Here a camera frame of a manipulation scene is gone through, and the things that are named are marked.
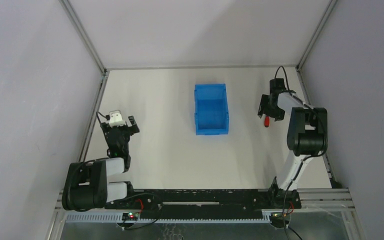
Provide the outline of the red handled screwdriver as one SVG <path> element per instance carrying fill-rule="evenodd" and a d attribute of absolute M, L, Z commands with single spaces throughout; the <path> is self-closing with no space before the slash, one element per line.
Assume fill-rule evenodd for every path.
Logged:
<path fill-rule="evenodd" d="M 264 127 L 268 128 L 270 126 L 270 122 L 271 122 L 270 117 L 266 115 L 263 122 Z"/>

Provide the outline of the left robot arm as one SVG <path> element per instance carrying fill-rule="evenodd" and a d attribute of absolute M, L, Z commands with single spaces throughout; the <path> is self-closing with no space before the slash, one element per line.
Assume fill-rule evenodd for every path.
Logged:
<path fill-rule="evenodd" d="M 129 182 L 111 182 L 108 178 L 130 169 L 129 142 L 140 129 L 132 115 L 128 117 L 129 123 L 118 111 L 110 113 L 106 119 L 99 125 L 107 144 L 107 156 L 69 165 L 61 199 L 64 210 L 101 209 L 107 203 L 128 196 Z"/>

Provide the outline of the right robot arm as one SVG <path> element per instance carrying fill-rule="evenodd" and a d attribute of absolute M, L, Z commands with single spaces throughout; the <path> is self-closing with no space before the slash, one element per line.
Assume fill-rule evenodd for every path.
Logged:
<path fill-rule="evenodd" d="M 273 209 L 299 207 L 298 181 L 312 159 L 325 154 L 328 148 L 328 112 L 323 107 L 313 107 L 301 100 L 295 91 L 287 88 L 285 79 L 273 78 L 269 94 L 261 96 L 257 115 L 264 119 L 282 121 L 289 117 L 286 145 L 289 154 L 268 189 L 268 203 Z"/>

